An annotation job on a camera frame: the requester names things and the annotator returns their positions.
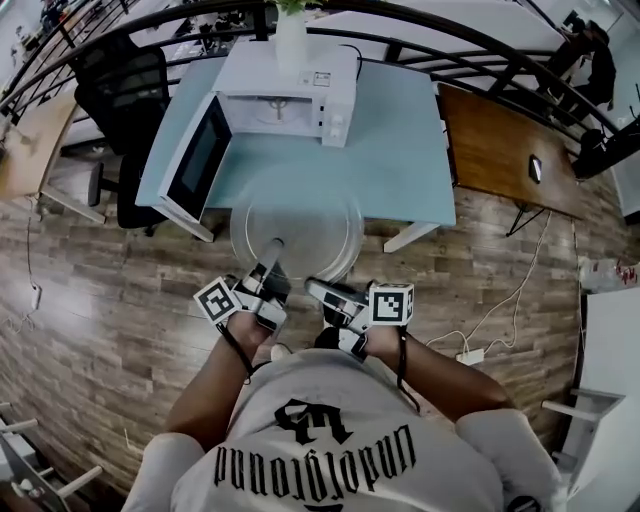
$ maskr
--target black strap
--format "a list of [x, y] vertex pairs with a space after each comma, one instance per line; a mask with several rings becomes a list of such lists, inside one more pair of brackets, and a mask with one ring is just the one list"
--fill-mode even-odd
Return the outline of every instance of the black strap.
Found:
[[244, 364], [244, 367], [247, 369], [247, 374], [248, 374], [248, 381], [249, 383], [251, 383], [251, 376], [254, 373], [254, 369], [253, 366], [251, 366], [251, 361], [249, 361], [249, 358], [247, 357], [247, 355], [244, 353], [244, 351], [242, 350], [242, 348], [240, 348], [240, 344], [238, 343], [238, 341], [233, 337], [233, 334], [231, 334], [229, 332], [229, 329], [227, 329], [227, 326], [224, 324], [217, 324], [216, 327], [218, 328], [218, 330], [220, 331], [220, 334], [222, 334], [222, 337], [227, 340], [227, 343], [229, 345], [231, 345], [231, 348], [233, 348], [233, 350], [236, 351], [236, 353], [238, 354], [238, 356], [240, 357], [240, 360], [242, 361], [242, 364]]
[[413, 402], [413, 405], [415, 406], [419, 414], [420, 404], [415, 398], [413, 398], [413, 396], [411, 396], [411, 393], [409, 393], [406, 390], [406, 388], [404, 387], [404, 384], [402, 383], [402, 381], [404, 380], [404, 376], [407, 373], [407, 327], [406, 326], [398, 327], [398, 344], [400, 346], [400, 360], [398, 361], [398, 374], [397, 374], [398, 379], [396, 381], [396, 384], [398, 386], [398, 389], [402, 391], [407, 396], [407, 398], [411, 400], [411, 402]]

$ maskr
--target glass turntable plate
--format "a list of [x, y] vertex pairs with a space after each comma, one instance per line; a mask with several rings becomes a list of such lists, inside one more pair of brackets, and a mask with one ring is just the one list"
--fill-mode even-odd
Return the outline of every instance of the glass turntable plate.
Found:
[[240, 263], [253, 268], [274, 238], [291, 280], [337, 281], [362, 245], [364, 224], [354, 198], [339, 184], [298, 168], [272, 168], [251, 181], [231, 213], [231, 242]]

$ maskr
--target light blue table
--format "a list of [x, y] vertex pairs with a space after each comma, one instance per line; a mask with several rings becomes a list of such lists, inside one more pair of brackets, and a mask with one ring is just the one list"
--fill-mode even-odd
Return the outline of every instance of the light blue table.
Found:
[[[160, 183], [223, 61], [194, 62], [187, 70], [156, 136], [137, 205], [167, 213], [158, 196]], [[421, 73], [364, 62], [344, 148], [325, 147], [319, 139], [309, 137], [234, 135], [207, 207], [233, 208], [244, 187], [274, 167], [297, 174], [318, 173], [336, 187], [347, 187], [364, 217], [413, 222], [385, 244], [385, 252], [393, 252], [440, 225], [456, 223], [445, 135], [433, 84]], [[292, 203], [304, 204], [304, 197], [295, 190], [290, 195]], [[206, 238], [202, 235], [208, 232], [202, 226], [194, 231], [184, 219], [174, 220]]]

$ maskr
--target electrical outlet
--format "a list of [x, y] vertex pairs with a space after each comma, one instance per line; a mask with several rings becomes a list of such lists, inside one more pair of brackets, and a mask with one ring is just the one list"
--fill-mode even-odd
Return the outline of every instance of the electrical outlet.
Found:
[[458, 354], [456, 356], [456, 360], [459, 363], [466, 364], [467, 366], [481, 363], [484, 361], [484, 349], [478, 348], [467, 353]]
[[37, 284], [31, 285], [31, 310], [35, 311], [40, 307], [40, 298], [42, 297], [42, 287]]

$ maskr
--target white microwave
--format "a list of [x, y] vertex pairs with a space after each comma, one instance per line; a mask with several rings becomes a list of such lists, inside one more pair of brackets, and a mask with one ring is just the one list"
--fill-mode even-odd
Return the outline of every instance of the white microwave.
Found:
[[236, 43], [213, 90], [232, 133], [316, 137], [344, 147], [356, 99], [358, 53], [336, 44], [311, 45], [294, 75], [281, 74], [272, 41]]
[[167, 207], [200, 222], [213, 180], [233, 134], [215, 93], [207, 94], [173, 154], [160, 185]]

